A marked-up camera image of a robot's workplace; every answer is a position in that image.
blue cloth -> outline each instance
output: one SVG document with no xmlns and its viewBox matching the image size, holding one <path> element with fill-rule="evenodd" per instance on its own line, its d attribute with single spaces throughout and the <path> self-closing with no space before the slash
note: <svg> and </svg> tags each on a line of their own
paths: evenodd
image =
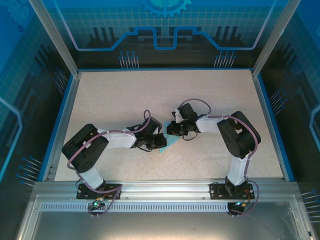
<svg viewBox="0 0 320 240">
<path fill-rule="evenodd" d="M 173 136 L 167 134 L 167 127 L 170 124 L 170 121 L 165 121 L 163 124 L 163 136 L 166 138 L 166 146 L 159 149 L 159 153 L 162 153 L 164 150 L 169 148 L 171 145 L 173 145 L 175 142 L 177 142 L 180 137 L 179 136 Z"/>
</svg>

gear graphic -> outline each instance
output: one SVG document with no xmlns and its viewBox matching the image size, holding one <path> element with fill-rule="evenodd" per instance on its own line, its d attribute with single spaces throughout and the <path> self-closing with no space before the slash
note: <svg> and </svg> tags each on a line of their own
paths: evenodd
<svg viewBox="0 0 320 240">
<path fill-rule="evenodd" d="M 144 10 L 150 14 L 155 14 L 158 18 L 163 16 L 174 17 L 180 14 L 182 10 L 187 9 L 187 5 L 191 4 L 191 0 L 141 0 Z"/>
<path fill-rule="evenodd" d="M 0 0 L 0 6 L 7 7 L 13 19 L 20 25 L 29 17 L 28 0 Z"/>
</svg>

speckled work surface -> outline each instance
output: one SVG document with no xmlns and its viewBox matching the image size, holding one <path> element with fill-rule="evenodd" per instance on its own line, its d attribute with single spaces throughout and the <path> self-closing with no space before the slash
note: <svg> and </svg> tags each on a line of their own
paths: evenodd
<svg viewBox="0 0 320 240">
<path fill-rule="evenodd" d="M 181 102 L 200 98 L 212 115 L 242 111 L 261 135 L 248 169 L 251 177 L 282 177 L 271 136 L 249 70 L 168 70 L 85 72 L 81 76 L 66 138 L 84 125 L 123 129 L 144 121 L 149 109 L 160 122 L 171 121 Z M 190 102 L 198 115 L 204 104 Z M 219 133 L 202 133 L 192 141 L 180 140 L 163 153 L 117 148 L 104 151 L 96 166 L 105 180 L 171 180 L 224 178 L 231 155 Z M 62 154 L 56 181 L 78 177 Z"/>
</svg>

vented metal strip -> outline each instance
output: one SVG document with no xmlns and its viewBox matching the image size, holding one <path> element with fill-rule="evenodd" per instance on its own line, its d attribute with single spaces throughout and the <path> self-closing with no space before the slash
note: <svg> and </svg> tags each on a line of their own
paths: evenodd
<svg viewBox="0 0 320 240">
<path fill-rule="evenodd" d="M 46 202 L 41 205 L 41 212 L 87 212 L 90 203 L 79 202 Z M 106 206 L 97 212 L 103 212 Z M 225 202 L 115 202 L 110 212 L 136 213 L 136 212 L 165 212 L 165 213 L 190 213 L 190 212 L 228 212 Z"/>
</svg>

black joint housing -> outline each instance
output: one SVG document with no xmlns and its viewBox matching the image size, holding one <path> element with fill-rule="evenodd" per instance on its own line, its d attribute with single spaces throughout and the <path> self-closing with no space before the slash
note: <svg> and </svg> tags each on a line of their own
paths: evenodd
<svg viewBox="0 0 320 240">
<path fill-rule="evenodd" d="M 257 130 L 252 126 L 249 120 L 241 111 L 236 111 L 231 116 L 243 121 L 255 134 L 258 144 L 261 142 L 261 137 Z M 239 122 L 232 118 L 224 119 L 217 123 L 222 138 L 229 152 L 236 158 L 245 158 L 245 156 L 255 148 L 255 140 L 252 134 Z"/>
<path fill-rule="evenodd" d="M 141 129 L 148 122 L 148 119 L 138 126 L 136 130 Z M 127 127 L 130 131 L 134 131 L 136 126 Z M 148 150 L 160 149 L 167 146 L 167 139 L 163 133 L 159 133 L 162 129 L 162 124 L 151 117 L 149 124 L 140 132 L 135 133 L 136 141 L 132 148 L 146 146 Z"/>
<path fill-rule="evenodd" d="M 62 153 L 69 160 L 84 144 L 96 136 L 98 129 L 92 124 L 85 125 L 77 132 L 62 148 Z M 78 173 L 85 173 L 91 169 L 97 162 L 98 158 L 108 145 L 109 141 L 99 136 L 86 146 L 72 161 L 72 165 Z"/>
<path fill-rule="evenodd" d="M 180 112 L 181 117 L 184 120 L 189 120 L 190 122 L 195 122 L 198 119 L 197 113 L 193 110 L 190 103 L 187 103 L 181 107 L 177 108 Z"/>
</svg>

